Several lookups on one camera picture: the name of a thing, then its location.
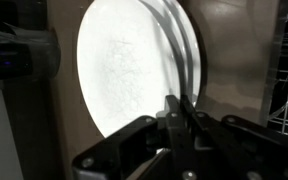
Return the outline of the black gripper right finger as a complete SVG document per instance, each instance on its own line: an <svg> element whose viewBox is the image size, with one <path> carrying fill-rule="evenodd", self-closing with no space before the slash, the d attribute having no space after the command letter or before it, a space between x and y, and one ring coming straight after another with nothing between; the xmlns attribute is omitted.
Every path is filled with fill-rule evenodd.
<svg viewBox="0 0 288 180"><path fill-rule="evenodd" d="M288 180L288 136L274 132L235 115L220 122L196 111L187 96L181 109L192 126L228 163L237 180Z"/></svg>

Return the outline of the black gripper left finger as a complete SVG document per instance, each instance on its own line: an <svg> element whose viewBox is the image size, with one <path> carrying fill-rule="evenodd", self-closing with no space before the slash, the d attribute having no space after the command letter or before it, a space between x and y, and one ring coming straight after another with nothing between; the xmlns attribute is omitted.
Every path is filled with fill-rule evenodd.
<svg viewBox="0 0 288 180"><path fill-rule="evenodd" d="M180 101L165 97L166 114L143 115L77 155L72 162L74 180L187 180L197 174L191 135L185 126Z"/></svg>

